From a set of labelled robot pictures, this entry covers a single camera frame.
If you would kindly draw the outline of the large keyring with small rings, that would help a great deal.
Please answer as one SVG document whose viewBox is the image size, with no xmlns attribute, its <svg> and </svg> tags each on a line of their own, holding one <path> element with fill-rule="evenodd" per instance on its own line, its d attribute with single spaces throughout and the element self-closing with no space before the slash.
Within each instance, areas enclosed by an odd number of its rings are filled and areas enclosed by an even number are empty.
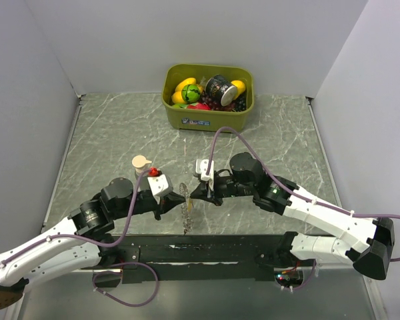
<svg viewBox="0 0 400 320">
<path fill-rule="evenodd" d="M 191 232 L 193 227 L 193 219 L 191 217 L 191 211 L 187 210 L 187 199 L 190 198 L 190 194 L 186 184 L 179 184 L 179 192 L 186 198 L 186 203 L 181 205 L 181 216 L 183 220 L 183 234 L 186 235 Z"/>
</svg>

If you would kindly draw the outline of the olive green plastic bin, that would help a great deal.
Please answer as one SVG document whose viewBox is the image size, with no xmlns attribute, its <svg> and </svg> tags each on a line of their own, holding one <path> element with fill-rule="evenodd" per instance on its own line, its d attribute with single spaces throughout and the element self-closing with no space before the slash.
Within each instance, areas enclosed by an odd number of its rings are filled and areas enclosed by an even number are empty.
<svg viewBox="0 0 400 320">
<path fill-rule="evenodd" d="M 228 80 L 241 80 L 246 84 L 247 109 L 240 112 L 234 111 L 207 111 L 197 109 L 183 109 L 173 106 L 171 95 L 177 85 L 186 78 L 194 77 L 196 80 L 220 74 Z M 198 131 L 217 131 L 220 127 L 228 126 L 236 131 L 241 131 L 254 109 L 255 94 L 253 76 L 240 67 L 226 65 L 204 65 L 182 63 L 176 64 L 167 71 L 161 92 L 162 103 L 165 106 L 167 118 L 172 127 L 176 129 L 190 129 Z"/>
</svg>

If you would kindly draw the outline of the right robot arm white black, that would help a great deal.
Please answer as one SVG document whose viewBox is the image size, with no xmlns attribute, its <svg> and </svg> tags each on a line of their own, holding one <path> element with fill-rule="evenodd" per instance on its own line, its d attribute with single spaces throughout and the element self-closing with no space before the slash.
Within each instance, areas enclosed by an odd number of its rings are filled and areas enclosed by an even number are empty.
<svg viewBox="0 0 400 320">
<path fill-rule="evenodd" d="M 319 263 L 350 265 L 360 274 L 384 280 L 395 244 L 390 218 L 361 218 L 342 213 L 339 207 L 324 201 L 296 183 L 271 177 L 262 163 L 248 152 L 230 160 L 228 175 L 222 177 L 208 159 L 195 161 L 194 176 L 199 186 L 191 198 L 220 206 L 224 198 L 251 197 L 264 211 L 300 220 L 326 234 L 311 236 L 287 233 L 276 252 L 284 265 L 314 259 Z"/>
</svg>

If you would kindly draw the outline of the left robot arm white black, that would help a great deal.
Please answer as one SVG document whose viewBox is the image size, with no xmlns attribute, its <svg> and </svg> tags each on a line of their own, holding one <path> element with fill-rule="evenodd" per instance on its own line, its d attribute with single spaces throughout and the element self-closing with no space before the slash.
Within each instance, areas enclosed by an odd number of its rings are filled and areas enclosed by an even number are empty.
<svg viewBox="0 0 400 320">
<path fill-rule="evenodd" d="M 166 176 L 150 181 L 150 188 L 140 190 L 130 180 L 116 178 L 44 233 L 0 253 L 0 310 L 34 286 L 73 270 L 114 266 L 120 240 L 109 232 L 116 220 L 129 221 L 133 215 L 148 212 L 159 220 L 185 202 Z"/>
</svg>

